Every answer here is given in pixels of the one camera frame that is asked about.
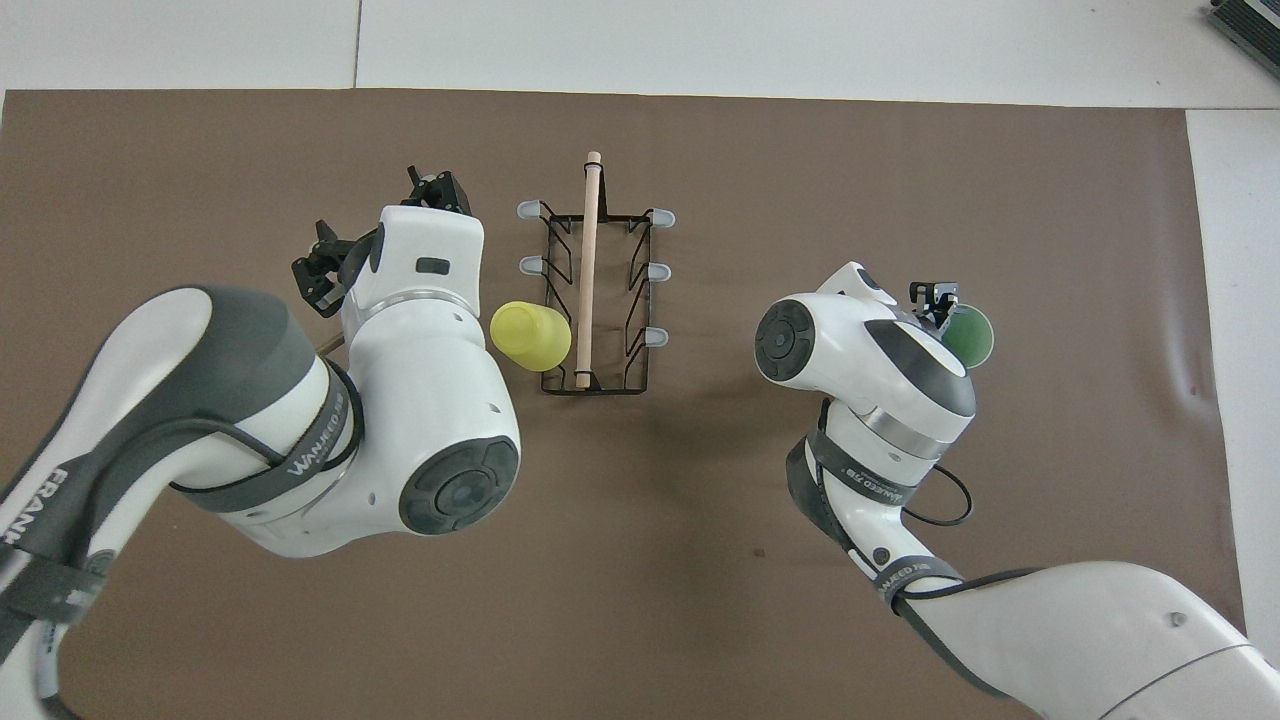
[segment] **wooden handle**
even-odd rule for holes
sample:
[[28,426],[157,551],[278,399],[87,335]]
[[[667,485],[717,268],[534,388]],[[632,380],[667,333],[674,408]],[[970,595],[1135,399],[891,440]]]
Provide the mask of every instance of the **wooden handle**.
[[573,384],[591,387],[591,301],[595,296],[595,229],[600,206],[600,154],[586,154],[586,195],[582,197],[582,272],[577,291],[577,370]]

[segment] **white floor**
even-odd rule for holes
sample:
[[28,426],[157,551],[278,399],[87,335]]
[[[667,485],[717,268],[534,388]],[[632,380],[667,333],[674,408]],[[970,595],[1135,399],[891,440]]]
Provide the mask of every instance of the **white floor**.
[[0,0],[0,88],[463,87],[1184,108],[1249,635],[1280,660],[1280,81],[1208,0]]

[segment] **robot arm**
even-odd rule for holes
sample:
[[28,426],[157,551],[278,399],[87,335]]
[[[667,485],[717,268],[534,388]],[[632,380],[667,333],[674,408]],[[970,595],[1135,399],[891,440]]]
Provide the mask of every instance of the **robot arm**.
[[901,310],[856,263],[787,296],[755,336],[771,382],[831,401],[787,456],[797,507],[954,669],[1046,717],[1277,717],[1280,674],[1175,580],[1082,562],[966,582],[901,523],[975,413],[968,369],[940,340],[955,287]]
[[502,501],[520,434],[477,322],[483,229],[452,178],[425,197],[436,179],[415,178],[323,293],[349,378],[253,291],[173,290],[115,328],[0,503],[5,716],[72,716],[58,646],[166,484],[291,557],[449,533]]

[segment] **black grille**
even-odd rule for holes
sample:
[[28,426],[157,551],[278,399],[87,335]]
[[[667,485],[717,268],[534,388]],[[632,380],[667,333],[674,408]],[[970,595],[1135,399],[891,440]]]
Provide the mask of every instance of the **black grille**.
[[1224,0],[1210,22],[1280,77],[1280,0]]

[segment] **black strap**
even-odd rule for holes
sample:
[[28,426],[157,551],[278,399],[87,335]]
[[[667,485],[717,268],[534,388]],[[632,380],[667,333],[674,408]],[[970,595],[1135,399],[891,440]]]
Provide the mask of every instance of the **black strap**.
[[215,488],[173,488],[210,512],[239,512],[284,495],[325,469],[325,460],[347,420],[349,397],[355,397],[355,393],[346,392],[344,383],[330,366],[329,393],[324,405],[283,461],[256,475]]
[[0,606],[8,615],[63,625],[79,623],[106,584],[106,578],[97,573],[13,546],[0,547],[0,577],[13,577],[0,592]]
[[943,560],[929,555],[904,555],[886,565],[872,580],[872,584],[876,585],[876,592],[881,596],[881,600],[888,603],[890,607],[893,607],[893,600],[897,597],[897,593],[922,578],[964,580],[964,575],[956,573],[955,568],[947,565]]
[[831,400],[827,398],[822,402],[822,414],[818,416],[818,424],[809,430],[808,441],[813,459],[828,473],[840,478],[840,482],[845,483],[845,487],[863,497],[874,500],[881,505],[888,505],[890,507],[906,505],[919,486],[904,486],[882,478],[841,450],[824,432],[827,429],[827,410],[829,407]]

